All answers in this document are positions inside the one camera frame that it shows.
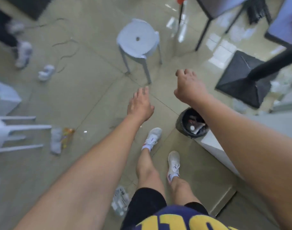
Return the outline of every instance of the black trash can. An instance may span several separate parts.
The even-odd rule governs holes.
[[[181,132],[183,135],[188,136],[191,139],[196,139],[198,137],[202,137],[209,131],[209,127],[207,124],[205,124],[198,132],[197,134],[194,134],[190,131],[190,129],[187,129],[187,125],[189,123],[189,120],[191,119],[191,116],[196,117],[196,121],[198,123],[205,123],[204,119],[201,117],[200,114],[198,114],[197,111],[195,111],[193,108],[189,107],[185,111],[183,111],[177,121],[176,121],[176,129]]]

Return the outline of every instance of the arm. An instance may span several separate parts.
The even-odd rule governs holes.
[[[292,139],[233,111],[209,95],[188,69],[178,70],[175,96],[203,117],[236,169],[292,229]]]
[[[153,114],[148,92],[139,88],[124,121],[71,166],[15,230],[102,229],[134,137]]]

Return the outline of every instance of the red object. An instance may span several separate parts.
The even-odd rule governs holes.
[[[177,0],[179,5],[182,5],[185,0]]]

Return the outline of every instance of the blurry white sneaker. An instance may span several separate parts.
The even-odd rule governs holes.
[[[142,150],[144,148],[148,148],[149,151],[152,150],[153,146],[158,142],[158,140],[161,138],[162,135],[162,129],[159,127],[153,128],[148,136],[147,139],[145,141],[145,143],[143,144]]]
[[[12,35],[19,34],[23,32],[24,29],[25,29],[25,25],[22,22],[19,22],[15,19],[12,19],[10,22],[6,24],[7,32]]]
[[[17,55],[15,66],[20,69],[26,67],[32,55],[32,45],[29,42],[18,42]]]
[[[177,151],[172,151],[168,155],[169,169],[167,172],[167,180],[171,183],[173,177],[179,177],[180,155]]]

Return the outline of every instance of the person's right hand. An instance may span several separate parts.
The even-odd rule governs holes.
[[[208,99],[209,93],[205,84],[197,78],[195,72],[190,69],[178,69],[176,72],[178,77],[178,88],[175,89],[175,96],[181,101],[192,107],[198,105]]]

